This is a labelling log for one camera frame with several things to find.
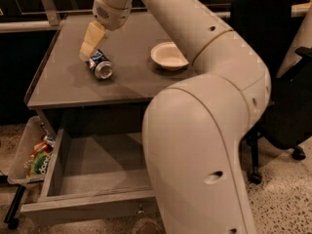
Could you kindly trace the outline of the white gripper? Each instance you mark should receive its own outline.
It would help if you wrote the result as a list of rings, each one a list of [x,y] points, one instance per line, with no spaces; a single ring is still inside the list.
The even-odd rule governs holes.
[[[122,27],[128,19],[133,0],[119,0],[121,7],[109,5],[104,0],[95,0],[93,14],[96,20],[89,23],[79,51],[82,61],[88,61],[97,51],[106,29],[113,31]]]

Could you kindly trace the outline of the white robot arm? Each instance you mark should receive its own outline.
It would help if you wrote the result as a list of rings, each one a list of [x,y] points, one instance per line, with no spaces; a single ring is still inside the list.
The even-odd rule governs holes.
[[[123,26],[133,0],[95,0],[80,50],[89,58]],[[248,43],[198,0],[141,0],[197,76],[149,103],[142,145],[167,234],[256,234],[239,145],[269,103],[268,68]]]

